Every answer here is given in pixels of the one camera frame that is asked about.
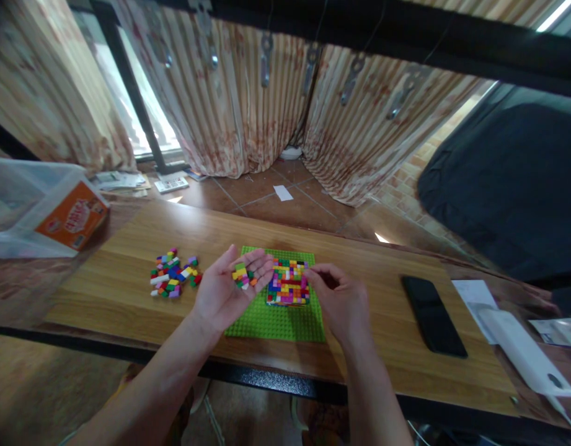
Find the green baseplate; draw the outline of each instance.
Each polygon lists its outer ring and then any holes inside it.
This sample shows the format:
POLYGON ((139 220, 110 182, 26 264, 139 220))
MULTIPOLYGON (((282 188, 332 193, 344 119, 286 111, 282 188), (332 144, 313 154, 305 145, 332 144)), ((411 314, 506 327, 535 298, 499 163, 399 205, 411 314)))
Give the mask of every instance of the green baseplate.
MULTIPOLYGON (((242 255, 256 248, 242 247, 242 255)), ((314 254, 265 249, 273 257, 307 261, 314 265, 314 254)), ((321 306, 310 288, 310 304, 304 307, 272 307, 267 305, 268 286, 257 294, 244 314, 225 331, 226 336, 243 338, 285 339, 287 341, 324 342, 321 306)))

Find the plastic storage box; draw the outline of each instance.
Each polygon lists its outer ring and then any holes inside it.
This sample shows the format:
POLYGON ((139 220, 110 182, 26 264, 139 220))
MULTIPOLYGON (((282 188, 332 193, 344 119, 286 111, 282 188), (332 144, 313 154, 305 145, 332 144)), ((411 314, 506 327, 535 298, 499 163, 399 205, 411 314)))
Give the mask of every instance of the plastic storage box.
POLYGON ((110 207, 85 173, 0 159, 0 258, 74 257, 110 207))

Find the left hand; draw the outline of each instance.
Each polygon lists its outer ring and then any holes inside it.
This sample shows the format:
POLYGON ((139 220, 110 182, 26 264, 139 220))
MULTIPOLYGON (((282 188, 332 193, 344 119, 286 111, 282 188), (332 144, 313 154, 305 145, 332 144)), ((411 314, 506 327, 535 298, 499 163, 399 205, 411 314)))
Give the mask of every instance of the left hand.
POLYGON ((273 256, 257 249, 240 258, 237 248, 231 245, 204 273, 192 309, 192 315, 214 331, 222 333, 229 328, 250 305, 252 299, 273 277, 273 256), (246 270, 254 273, 258 280, 254 287, 238 288, 231 276, 235 265, 244 263, 246 270))

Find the smartphone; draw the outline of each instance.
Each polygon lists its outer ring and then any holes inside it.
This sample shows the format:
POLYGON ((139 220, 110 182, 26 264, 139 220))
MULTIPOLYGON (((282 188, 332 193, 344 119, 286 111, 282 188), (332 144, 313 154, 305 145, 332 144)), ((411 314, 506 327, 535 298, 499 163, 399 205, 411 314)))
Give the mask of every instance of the smartphone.
POLYGON ((434 353, 466 358, 465 346, 434 284, 411 276, 402 276, 401 282, 428 348, 434 353))

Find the patterned curtain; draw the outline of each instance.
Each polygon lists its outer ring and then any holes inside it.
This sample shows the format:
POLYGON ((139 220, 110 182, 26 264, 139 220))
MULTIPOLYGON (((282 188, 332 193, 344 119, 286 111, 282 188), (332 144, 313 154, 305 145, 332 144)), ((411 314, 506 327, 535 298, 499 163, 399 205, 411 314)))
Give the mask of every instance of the patterned curtain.
MULTIPOLYGON (((520 26, 533 26, 560 0, 415 0, 520 26)), ((340 95, 353 55, 327 45, 303 144, 308 170, 329 194, 359 206, 412 155, 480 85, 481 79, 434 69, 422 89, 408 97, 395 120, 386 118, 408 62, 369 56, 346 106, 340 95)))
MULTIPOLYGON (((532 26, 560 0, 416 2, 532 26)), ((271 78, 263 89, 261 31, 213 20, 219 64, 212 71, 201 57, 194 16, 159 7, 151 14, 141 0, 113 4, 188 161, 197 170, 233 178, 265 170, 294 135, 300 140, 299 130, 305 128, 301 147, 306 167, 331 196, 351 206, 378 191, 481 82, 474 76, 434 69, 423 87, 409 95, 399 116, 389 121, 391 98, 409 64, 369 56, 343 107, 340 95, 353 55, 346 48, 327 45, 308 104, 301 94, 307 50, 302 39, 273 35, 271 78), (170 68, 156 48, 160 42, 172 56, 170 68)))
POLYGON ((296 130, 306 98, 304 41, 274 35, 271 76, 260 86, 261 31, 213 21, 218 67, 201 57, 194 16, 143 3, 116 0, 114 9, 126 30, 188 162, 207 175, 237 178, 266 170, 296 130), (157 23, 161 26, 161 35, 157 23), (165 67, 165 54, 172 56, 165 67))
POLYGON ((136 170, 110 92, 64 0, 0 2, 0 124, 44 161, 136 170))

